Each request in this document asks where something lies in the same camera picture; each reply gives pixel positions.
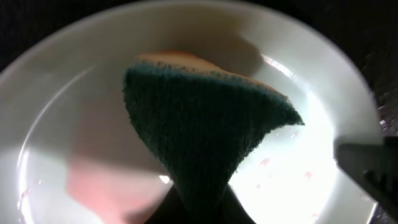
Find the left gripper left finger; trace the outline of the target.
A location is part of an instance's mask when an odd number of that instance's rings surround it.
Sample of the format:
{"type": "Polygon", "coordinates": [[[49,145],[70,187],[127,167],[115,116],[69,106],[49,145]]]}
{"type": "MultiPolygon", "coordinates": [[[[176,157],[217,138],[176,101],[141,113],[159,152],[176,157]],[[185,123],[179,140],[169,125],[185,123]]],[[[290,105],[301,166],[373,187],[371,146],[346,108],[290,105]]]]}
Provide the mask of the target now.
{"type": "Polygon", "coordinates": [[[186,224],[187,213],[174,186],[145,224],[186,224]]]}

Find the green yellow sponge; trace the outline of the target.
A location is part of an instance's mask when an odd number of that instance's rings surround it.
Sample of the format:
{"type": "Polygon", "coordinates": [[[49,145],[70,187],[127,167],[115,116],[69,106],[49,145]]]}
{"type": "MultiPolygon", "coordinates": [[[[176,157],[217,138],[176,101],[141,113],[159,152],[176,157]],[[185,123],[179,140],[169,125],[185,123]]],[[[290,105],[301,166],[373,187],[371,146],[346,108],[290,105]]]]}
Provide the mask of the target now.
{"type": "Polygon", "coordinates": [[[231,176],[265,135],[303,124],[277,90],[186,53],[137,56],[123,95],[132,126],[194,223],[215,220],[231,176]]]}

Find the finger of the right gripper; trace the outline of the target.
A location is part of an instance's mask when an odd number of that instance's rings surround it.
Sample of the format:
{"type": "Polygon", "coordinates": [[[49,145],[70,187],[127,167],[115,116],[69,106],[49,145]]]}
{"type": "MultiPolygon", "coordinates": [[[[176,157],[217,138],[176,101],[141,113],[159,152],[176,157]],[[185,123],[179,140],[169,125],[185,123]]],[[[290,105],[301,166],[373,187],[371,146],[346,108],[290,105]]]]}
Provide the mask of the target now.
{"type": "Polygon", "coordinates": [[[334,158],[342,171],[397,219],[397,137],[382,143],[334,141],[334,158]]]}

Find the light blue plate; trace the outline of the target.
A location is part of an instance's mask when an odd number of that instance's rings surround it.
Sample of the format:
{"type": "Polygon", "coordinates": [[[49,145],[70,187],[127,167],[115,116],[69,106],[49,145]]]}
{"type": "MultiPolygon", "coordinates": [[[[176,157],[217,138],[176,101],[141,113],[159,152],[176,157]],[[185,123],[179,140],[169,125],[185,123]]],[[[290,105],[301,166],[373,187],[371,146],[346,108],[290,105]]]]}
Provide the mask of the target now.
{"type": "Polygon", "coordinates": [[[266,136],[230,180],[256,223],[368,223],[376,207],[336,165],[337,138],[382,143],[359,71],[331,42],[264,7],[149,1],[50,36],[1,73],[1,222],[143,223],[172,181],[129,123],[135,56],[191,52],[288,96],[304,120],[266,136]]]}

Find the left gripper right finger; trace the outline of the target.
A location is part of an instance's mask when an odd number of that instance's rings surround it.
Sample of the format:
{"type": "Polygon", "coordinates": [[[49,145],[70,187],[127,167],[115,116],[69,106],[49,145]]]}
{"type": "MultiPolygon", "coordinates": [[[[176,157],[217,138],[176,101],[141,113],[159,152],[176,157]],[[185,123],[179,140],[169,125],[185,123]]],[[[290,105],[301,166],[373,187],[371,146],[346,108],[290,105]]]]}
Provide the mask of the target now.
{"type": "Polygon", "coordinates": [[[256,224],[246,213],[230,186],[227,186],[220,205],[220,220],[222,224],[256,224]]]}

